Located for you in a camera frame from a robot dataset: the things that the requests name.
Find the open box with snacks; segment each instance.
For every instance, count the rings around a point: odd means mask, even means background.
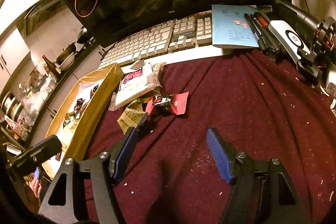
[[[70,157],[76,161],[83,159],[122,76],[120,66],[114,63],[82,77],[69,92],[45,135],[45,138],[56,135],[62,143],[61,155],[42,164],[50,178],[54,178],[63,160]]]

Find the white bowl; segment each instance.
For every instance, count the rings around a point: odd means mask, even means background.
[[[75,62],[75,53],[73,52],[66,58],[66,60],[63,61],[63,63],[59,66],[59,69],[61,71],[66,71],[71,67],[71,65],[74,62]]]

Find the range hood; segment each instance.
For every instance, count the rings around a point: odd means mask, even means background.
[[[24,38],[66,7],[62,0],[40,0],[30,7],[24,18]]]

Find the cardboard box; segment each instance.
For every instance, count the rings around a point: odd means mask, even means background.
[[[89,104],[84,110],[71,140],[66,140],[67,149],[62,153],[61,161],[56,161],[55,157],[42,164],[48,176],[53,179],[61,163],[67,158],[73,158],[75,161],[83,160],[85,152],[90,143],[95,128],[110,102],[114,90],[119,86],[123,72],[117,63],[111,64],[105,68],[95,70],[77,81],[64,102],[55,115],[45,137],[57,135],[61,141],[63,132],[63,120],[68,112],[73,111],[74,104],[79,99],[85,88],[100,84],[99,88],[91,98]]]

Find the red tablecloth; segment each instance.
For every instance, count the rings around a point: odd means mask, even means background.
[[[320,223],[336,200],[336,119],[331,99],[302,81],[291,62],[277,65],[258,50],[165,66],[164,93],[189,91],[186,113],[149,117],[139,133],[128,174],[114,187],[126,223],[218,223],[230,187],[206,143],[211,127],[253,159],[279,158]],[[121,113],[105,112],[87,159],[122,138]],[[88,181],[86,197],[97,220]]]

